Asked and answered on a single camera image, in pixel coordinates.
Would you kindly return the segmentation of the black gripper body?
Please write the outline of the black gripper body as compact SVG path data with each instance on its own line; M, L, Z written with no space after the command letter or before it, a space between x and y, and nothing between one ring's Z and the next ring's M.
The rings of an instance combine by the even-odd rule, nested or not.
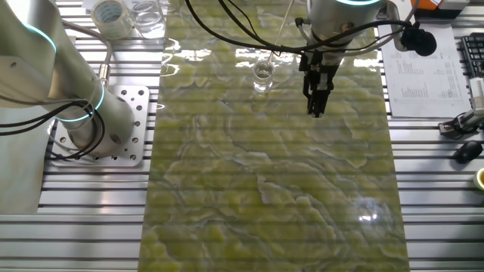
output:
M341 60L341 57L333 57L322 51L305 51L299 61L299 71L305 73L312 71L326 78L328 82L332 82Z

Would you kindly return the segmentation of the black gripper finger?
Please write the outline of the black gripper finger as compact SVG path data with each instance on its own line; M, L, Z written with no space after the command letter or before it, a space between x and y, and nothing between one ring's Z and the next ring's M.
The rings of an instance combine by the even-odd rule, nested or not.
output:
M327 101L334 85L328 73L319 75L312 86L312 116L321 118L327 106Z
M307 113L315 114L315 102L313 101L311 82L306 77L304 78L304 81L303 81L302 93L307 99Z

